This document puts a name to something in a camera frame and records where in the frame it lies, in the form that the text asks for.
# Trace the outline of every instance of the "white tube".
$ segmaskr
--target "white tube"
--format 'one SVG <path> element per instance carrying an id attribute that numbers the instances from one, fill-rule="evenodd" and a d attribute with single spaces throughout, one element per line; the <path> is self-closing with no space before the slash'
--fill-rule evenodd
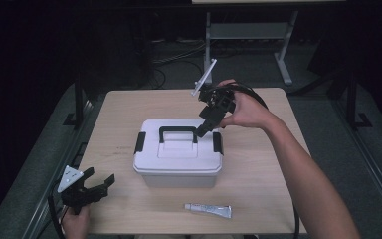
<path id="1" fill-rule="evenodd" d="M 211 214 L 218 215 L 225 218 L 232 218 L 231 206 L 214 206 L 214 205 L 186 203 L 185 209 L 194 211 L 194 212 L 211 213 Z"/>

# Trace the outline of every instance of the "box handle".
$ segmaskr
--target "box handle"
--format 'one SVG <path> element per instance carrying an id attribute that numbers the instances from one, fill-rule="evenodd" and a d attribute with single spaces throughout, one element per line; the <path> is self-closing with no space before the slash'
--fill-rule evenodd
<path id="1" fill-rule="evenodd" d="M 192 132 L 192 142 L 197 143 L 197 135 L 195 135 L 195 126 L 162 126 L 159 129 L 159 143 L 164 143 L 163 133 L 166 131 L 190 131 Z"/>

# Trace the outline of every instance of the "black wall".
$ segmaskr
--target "black wall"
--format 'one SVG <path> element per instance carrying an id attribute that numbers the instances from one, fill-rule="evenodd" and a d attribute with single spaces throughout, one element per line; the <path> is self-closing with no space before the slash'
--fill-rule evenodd
<path id="1" fill-rule="evenodd" d="M 74 81 L 65 61 L 70 18 L 57 9 L 52 1 L 0 1 L 0 203 Z"/>
<path id="2" fill-rule="evenodd" d="M 354 77 L 382 112 L 382 1 L 350 1 L 330 22 L 309 69 L 326 76 L 339 66 L 346 68 L 340 77 Z"/>

